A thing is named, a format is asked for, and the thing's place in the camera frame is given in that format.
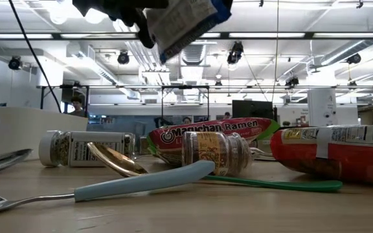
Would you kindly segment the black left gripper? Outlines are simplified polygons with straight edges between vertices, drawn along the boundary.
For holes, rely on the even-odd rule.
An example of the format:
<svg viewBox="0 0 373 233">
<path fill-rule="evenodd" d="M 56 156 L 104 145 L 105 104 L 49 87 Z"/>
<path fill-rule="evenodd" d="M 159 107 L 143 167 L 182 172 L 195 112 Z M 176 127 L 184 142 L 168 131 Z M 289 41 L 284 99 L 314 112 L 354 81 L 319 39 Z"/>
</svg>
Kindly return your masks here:
<svg viewBox="0 0 373 233">
<path fill-rule="evenodd" d="M 106 14 L 112 21 L 123 21 L 126 26 L 137 25 L 137 36 L 144 47 L 152 49 L 155 41 L 148 31 L 148 24 L 143 13 L 145 8 L 166 8 L 168 0 L 72 0 L 73 6 L 86 16 L 90 9 Z"/>
</svg>

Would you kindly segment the blue and white packet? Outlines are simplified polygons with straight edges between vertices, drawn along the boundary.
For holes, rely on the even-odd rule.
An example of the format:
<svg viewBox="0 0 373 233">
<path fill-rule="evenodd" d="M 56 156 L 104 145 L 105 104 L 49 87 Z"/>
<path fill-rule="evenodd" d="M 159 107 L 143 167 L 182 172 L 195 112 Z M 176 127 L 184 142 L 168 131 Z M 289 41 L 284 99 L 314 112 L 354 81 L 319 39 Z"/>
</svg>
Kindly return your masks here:
<svg viewBox="0 0 373 233">
<path fill-rule="evenodd" d="M 168 0 L 163 9 L 146 11 L 148 31 L 161 64 L 210 29 L 231 17 L 233 0 Z"/>
</svg>

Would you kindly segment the pink and green ramen packet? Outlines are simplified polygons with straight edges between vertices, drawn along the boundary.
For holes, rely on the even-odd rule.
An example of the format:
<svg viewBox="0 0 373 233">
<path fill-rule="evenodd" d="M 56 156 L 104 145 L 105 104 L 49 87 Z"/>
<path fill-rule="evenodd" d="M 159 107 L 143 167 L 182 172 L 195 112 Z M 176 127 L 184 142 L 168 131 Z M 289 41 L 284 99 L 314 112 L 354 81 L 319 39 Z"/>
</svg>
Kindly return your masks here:
<svg viewBox="0 0 373 233">
<path fill-rule="evenodd" d="M 280 125 L 268 118 L 244 117 L 210 120 L 193 124 L 163 126 L 147 136 L 148 150 L 172 166 L 181 165 L 182 138 L 186 132 L 237 133 L 247 142 L 261 140 L 279 129 Z"/>
</svg>

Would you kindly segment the spice jar with white lid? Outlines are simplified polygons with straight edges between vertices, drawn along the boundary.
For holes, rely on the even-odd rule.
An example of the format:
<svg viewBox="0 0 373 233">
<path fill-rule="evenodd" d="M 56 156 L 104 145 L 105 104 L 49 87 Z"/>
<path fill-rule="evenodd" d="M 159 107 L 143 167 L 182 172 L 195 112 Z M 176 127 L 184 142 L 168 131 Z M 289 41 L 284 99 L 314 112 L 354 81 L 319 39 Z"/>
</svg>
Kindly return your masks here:
<svg viewBox="0 0 373 233">
<path fill-rule="evenodd" d="M 134 155 L 135 135 L 132 133 L 47 131 L 40 140 L 40 162 L 47 167 L 103 167 L 104 163 L 87 147 L 89 142 L 99 143 L 127 157 Z"/>
</svg>

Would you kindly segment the glass jar with yellow label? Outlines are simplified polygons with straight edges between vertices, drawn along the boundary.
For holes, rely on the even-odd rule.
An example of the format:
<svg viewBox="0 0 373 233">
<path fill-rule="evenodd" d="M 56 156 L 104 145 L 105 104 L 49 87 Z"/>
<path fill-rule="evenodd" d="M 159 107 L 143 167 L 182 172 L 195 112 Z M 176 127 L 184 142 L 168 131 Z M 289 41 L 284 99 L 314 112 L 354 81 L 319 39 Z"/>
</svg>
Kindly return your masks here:
<svg viewBox="0 0 373 233">
<path fill-rule="evenodd" d="M 238 133 L 186 132 L 182 141 L 182 165 L 200 160 L 215 163 L 213 175 L 238 177 L 247 172 L 252 162 L 247 141 Z"/>
</svg>

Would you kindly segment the white plastic bin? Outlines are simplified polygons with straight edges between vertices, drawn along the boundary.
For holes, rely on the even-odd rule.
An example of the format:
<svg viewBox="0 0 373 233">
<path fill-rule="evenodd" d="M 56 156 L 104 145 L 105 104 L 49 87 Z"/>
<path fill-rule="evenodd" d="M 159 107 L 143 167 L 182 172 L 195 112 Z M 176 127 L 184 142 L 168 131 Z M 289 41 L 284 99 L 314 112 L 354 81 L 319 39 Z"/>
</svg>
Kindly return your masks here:
<svg viewBox="0 0 373 233">
<path fill-rule="evenodd" d="M 27 107 L 0 107 L 0 154 L 32 149 L 38 158 L 41 138 L 47 131 L 85 131 L 88 119 Z"/>
</svg>

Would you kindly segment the small silver spoon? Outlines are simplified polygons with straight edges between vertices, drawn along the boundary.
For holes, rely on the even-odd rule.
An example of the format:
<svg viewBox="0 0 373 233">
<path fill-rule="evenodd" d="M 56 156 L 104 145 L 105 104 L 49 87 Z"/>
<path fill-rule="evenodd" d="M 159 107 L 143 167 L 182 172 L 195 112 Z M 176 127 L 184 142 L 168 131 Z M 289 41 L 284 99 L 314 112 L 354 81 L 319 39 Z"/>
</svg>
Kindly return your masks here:
<svg viewBox="0 0 373 233">
<path fill-rule="evenodd" d="M 250 152 L 253 160 L 275 161 L 275 158 L 271 153 L 264 152 L 258 148 L 250 148 Z"/>
</svg>

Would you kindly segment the red noodle packet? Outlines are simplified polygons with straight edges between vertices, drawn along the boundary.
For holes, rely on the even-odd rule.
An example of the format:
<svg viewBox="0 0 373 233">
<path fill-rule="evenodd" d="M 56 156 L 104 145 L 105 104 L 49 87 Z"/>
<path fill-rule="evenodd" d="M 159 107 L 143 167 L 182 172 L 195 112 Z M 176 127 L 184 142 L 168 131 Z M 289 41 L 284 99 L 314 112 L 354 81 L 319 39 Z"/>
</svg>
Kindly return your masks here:
<svg viewBox="0 0 373 233">
<path fill-rule="evenodd" d="M 296 172 L 373 184 L 373 125 L 280 130 L 270 147 L 276 161 Z"/>
</svg>

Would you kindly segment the clear plastic bin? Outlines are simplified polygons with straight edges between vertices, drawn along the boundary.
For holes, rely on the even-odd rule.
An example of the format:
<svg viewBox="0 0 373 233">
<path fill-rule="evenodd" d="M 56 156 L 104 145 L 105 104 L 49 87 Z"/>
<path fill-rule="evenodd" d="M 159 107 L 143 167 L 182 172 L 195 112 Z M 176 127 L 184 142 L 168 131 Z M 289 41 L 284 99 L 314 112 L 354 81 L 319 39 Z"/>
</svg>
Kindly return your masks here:
<svg viewBox="0 0 373 233">
<path fill-rule="evenodd" d="M 88 131 L 131 133 L 134 135 L 134 153 L 139 153 L 139 139 L 145 134 L 146 124 L 134 116 L 91 115 Z"/>
</svg>

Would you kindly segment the black monitor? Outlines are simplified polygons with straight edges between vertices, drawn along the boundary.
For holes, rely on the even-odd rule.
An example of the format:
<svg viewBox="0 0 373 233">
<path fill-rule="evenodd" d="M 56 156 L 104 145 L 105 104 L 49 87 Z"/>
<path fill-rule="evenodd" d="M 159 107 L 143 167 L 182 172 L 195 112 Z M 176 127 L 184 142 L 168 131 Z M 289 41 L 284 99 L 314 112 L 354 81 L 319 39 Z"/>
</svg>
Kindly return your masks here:
<svg viewBox="0 0 373 233">
<path fill-rule="evenodd" d="M 256 117 L 276 120 L 275 108 L 272 102 L 252 101 L 252 100 L 233 100 L 232 117 Z"/>
</svg>

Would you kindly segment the white pillar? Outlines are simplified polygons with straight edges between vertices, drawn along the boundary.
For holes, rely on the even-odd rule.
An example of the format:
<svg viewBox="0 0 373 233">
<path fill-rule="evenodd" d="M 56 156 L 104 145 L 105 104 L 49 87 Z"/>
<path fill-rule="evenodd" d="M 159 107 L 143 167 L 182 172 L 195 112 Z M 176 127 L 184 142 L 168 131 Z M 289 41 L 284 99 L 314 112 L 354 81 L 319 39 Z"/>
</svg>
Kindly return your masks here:
<svg viewBox="0 0 373 233">
<path fill-rule="evenodd" d="M 308 91 L 308 111 L 310 126 L 332 126 L 337 124 L 335 90 L 310 89 Z"/>
</svg>

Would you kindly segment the silver air duct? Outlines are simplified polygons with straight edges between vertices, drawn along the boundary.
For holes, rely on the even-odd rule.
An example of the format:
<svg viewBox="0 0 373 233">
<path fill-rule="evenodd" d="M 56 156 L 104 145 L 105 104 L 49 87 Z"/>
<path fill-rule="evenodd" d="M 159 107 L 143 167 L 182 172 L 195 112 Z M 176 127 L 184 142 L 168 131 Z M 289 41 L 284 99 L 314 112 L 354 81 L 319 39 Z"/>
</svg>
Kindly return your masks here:
<svg viewBox="0 0 373 233">
<path fill-rule="evenodd" d="M 198 31 L 198 23 L 216 13 L 216 8 L 211 0 L 177 0 L 174 13 L 176 39 L 186 41 L 179 54 L 181 79 L 185 85 L 201 85 L 210 41 L 190 36 Z"/>
</svg>

